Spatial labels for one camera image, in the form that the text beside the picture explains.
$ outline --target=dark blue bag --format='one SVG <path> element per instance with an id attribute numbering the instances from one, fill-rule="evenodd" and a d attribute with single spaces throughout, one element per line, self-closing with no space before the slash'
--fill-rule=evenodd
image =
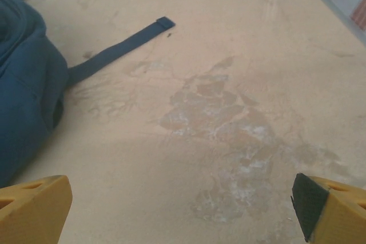
<path id="1" fill-rule="evenodd" d="M 0 187 L 58 125 L 63 91 L 172 28 L 163 17 L 88 61 L 67 68 L 41 15 L 23 0 L 0 0 Z"/>

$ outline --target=stained concrete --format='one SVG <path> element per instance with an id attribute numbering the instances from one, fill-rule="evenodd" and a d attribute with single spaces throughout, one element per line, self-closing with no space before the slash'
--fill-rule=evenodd
<path id="1" fill-rule="evenodd" d="M 29 3 L 70 66 L 177 23 L 68 91 L 17 178 L 70 178 L 61 244 L 304 243 L 296 173 L 366 185 L 366 51 L 320 0 Z"/>

